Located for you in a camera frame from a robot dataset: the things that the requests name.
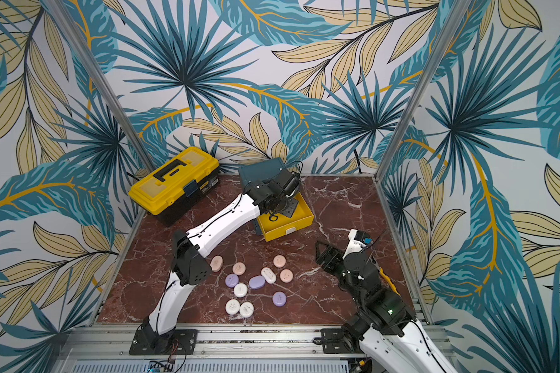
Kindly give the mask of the purple oval earphone case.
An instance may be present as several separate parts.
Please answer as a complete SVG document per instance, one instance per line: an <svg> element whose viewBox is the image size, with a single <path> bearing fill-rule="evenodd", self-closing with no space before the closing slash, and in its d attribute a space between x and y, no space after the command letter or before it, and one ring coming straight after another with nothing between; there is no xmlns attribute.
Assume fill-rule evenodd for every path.
<svg viewBox="0 0 560 373"><path fill-rule="evenodd" d="M267 281L264 279L263 276L258 275L250 279L248 285L250 289L257 290L264 287L267 284Z"/></svg>

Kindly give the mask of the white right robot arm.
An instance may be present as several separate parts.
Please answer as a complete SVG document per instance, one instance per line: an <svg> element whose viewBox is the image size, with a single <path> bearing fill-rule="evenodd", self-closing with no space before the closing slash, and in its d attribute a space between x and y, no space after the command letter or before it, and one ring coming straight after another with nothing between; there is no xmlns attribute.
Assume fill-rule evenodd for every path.
<svg viewBox="0 0 560 373"><path fill-rule="evenodd" d="M342 325L347 347L364 353L386 372L456 371L411 307L383 284L369 249L345 253L318 241L315 261L356 303L356 313Z"/></svg>

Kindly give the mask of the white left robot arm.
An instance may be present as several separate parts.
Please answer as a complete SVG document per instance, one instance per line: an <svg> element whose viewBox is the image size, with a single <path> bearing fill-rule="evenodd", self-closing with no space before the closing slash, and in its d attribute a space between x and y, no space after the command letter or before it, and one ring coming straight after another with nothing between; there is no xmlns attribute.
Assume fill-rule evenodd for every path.
<svg viewBox="0 0 560 373"><path fill-rule="evenodd" d="M243 187L241 193L222 211L186 232L174 233L170 276L155 309L142 324L142 330L155 337L168 336L194 288L212 273L206 260L224 239L263 214L276 215L300 191L300 174L280 169L267 180Z"/></svg>

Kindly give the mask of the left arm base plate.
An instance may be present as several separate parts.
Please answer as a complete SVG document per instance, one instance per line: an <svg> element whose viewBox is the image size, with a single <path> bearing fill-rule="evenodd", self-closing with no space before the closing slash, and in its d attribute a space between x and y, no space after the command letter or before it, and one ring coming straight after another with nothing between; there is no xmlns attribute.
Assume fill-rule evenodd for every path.
<svg viewBox="0 0 560 373"><path fill-rule="evenodd" d="M131 356L143 355L192 355L197 341L196 329L173 329L158 335L149 327L138 329L129 349Z"/></svg>

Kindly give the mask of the yellow top drawer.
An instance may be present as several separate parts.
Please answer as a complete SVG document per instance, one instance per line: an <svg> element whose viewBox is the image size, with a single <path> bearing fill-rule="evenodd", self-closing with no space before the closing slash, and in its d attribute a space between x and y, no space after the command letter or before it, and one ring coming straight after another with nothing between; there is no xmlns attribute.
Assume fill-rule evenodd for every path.
<svg viewBox="0 0 560 373"><path fill-rule="evenodd" d="M278 219L275 222L271 222L269 220L270 215L264 214L255 219L256 233L263 235L266 242L287 236L313 224L314 214L300 192L296 195L295 199L298 205L291 218L279 214Z"/></svg>

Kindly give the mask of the teal drawer cabinet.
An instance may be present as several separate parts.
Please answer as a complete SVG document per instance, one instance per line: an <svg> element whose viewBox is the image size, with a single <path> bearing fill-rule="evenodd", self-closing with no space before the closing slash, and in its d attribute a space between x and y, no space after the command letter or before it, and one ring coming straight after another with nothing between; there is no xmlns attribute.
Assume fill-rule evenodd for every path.
<svg viewBox="0 0 560 373"><path fill-rule="evenodd" d="M243 192L254 201L256 207L258 207L256 202L256 185L263 180L271 179L279 173L280 169L287 169L280 158L243 166L239 169ZM269 218L271 222L275 222L277 219L278 217L276 219Z"/></svg>

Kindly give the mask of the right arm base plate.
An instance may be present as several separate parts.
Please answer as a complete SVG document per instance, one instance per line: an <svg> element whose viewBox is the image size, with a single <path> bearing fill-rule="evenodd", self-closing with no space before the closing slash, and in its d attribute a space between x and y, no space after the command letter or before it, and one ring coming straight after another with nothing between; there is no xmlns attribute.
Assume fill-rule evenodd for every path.
<svg viewBox="0 0 560 373"><path fill-rule="evenodd" d="M342 328L324 328L314 343L322 347L325 354L362 354L359 340Z"/></svg>

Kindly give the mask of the purple round earphone case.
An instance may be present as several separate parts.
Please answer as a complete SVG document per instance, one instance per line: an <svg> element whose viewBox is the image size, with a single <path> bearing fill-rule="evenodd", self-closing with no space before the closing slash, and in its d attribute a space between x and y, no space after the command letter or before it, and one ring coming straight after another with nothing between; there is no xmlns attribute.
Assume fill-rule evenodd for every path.
<svg viewBox="0 0 560 373"><path fill-rule="evenodd" d="M236 274L229 274L225 279L225 284L229 288L235 288L240 282L239 276Z"/></svg>
<svg viewBox="0 0 560 373"><path fill-rule="evenodd" d="M283 307L286 304L287 297L284 292L275 292L272 295L272 302L277 307Z"/></svg>

